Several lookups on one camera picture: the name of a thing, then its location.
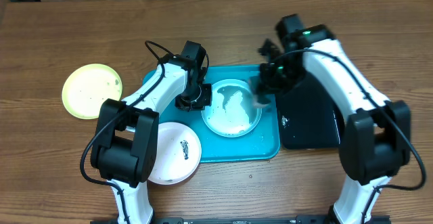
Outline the green scrubbing sponge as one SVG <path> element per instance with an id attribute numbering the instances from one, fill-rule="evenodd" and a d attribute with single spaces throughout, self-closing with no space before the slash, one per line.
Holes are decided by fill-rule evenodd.
<path id="1" fill-rule="evenodd" d="M 266 108 L 271 103 L 265 95 L 254 94 L 252 97 L 252 105 L 255 108 Z"/>

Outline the light blue plate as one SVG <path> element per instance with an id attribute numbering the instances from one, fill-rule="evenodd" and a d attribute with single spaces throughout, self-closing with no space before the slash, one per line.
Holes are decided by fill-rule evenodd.
<path id="1" fill-rule="evenodd" d="M 202 111 L 205 125 L 223 137 L 241 137 L 251 132 L 262 115 L 253 106 L 249 85 L 238 79 L 224 79 L 212 84 L 211 105 Z"/>

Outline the white plate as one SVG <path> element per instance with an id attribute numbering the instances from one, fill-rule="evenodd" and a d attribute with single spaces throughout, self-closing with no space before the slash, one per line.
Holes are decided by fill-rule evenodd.
<path id="1" fill-rule="evenodd" d="M 186 180 L 197 169 L 202 147 L 196 133 L 178 122 L 164 122 L 156 127 L 150 136 L 134 132 L 132 153 L 139 158 L 137 181 L 131 187 L 137 188 L 147 180 L 159 185 L 172 185 Z"/>

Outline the yellow-green plate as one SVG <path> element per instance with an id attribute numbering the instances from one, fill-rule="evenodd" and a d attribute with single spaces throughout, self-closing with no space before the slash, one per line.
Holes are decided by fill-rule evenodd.
<path id="1" fill-rule="evenodd" d="M 119 74 L 104 64 L 88 64 L 75 70 L 62 88 L 65 109 L 80 119 L 95 119 L 107 99 L 119 100 L 122 81 Z"/>

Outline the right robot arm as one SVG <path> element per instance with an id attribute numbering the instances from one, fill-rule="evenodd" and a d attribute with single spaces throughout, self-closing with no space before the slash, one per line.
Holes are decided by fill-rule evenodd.
<path id="1" fill-rule="evenodd" d="M 381 191 L 413 155 L 411 113 L 405 102 L 379 92 L 323 25 L 307 28 L 296 14 L 275 27 L 279 44 L 266 40 L 266 58 L 250 79 L 257 108 L 276 99 L 282 141 L 301 147 L 330 136 L 346 178 L 326 215 L 301 215 L 299 223 L 388 223 L 372 215 Z"/>

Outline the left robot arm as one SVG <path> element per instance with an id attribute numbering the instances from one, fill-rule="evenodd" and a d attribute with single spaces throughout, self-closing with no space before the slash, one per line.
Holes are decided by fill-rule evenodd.
<path id="1" fill-rule="evenodd" d="M 95 135 L 81 156 L 81 175 L 112 188 L 119 211 L 115 223 L 153 221 L 142 194 L 156 161 L 160 114 L 171 102 L 186 112 L 211 104 L 211 86 L 204 83 L 209 58 L 199 43 L 187 41 L 180 54 L 167 51 L 156 59 L 157 69 L 142 87 L 101 105 Z"/>

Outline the black plastic tray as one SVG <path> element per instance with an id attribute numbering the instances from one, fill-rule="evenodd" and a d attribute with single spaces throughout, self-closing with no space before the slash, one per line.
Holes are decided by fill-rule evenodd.
<path id="1" fill-rule="evenodd" d="M 306 73 L 292 90 L 275 96 L 279 138 L 284 148 L 306 150 L 336 148 L 344 119 L 321 83 Z"/>

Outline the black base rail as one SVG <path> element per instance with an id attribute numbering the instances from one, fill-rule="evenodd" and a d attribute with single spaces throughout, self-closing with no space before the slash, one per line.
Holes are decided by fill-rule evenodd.
<path id="1" fill-rule="evenodd" d="M 325 215 L 298 215 L 297 217 L 279 219 L 182 219 L 182 218 L 153 218 L 154 224 L 324 224 Z"/>

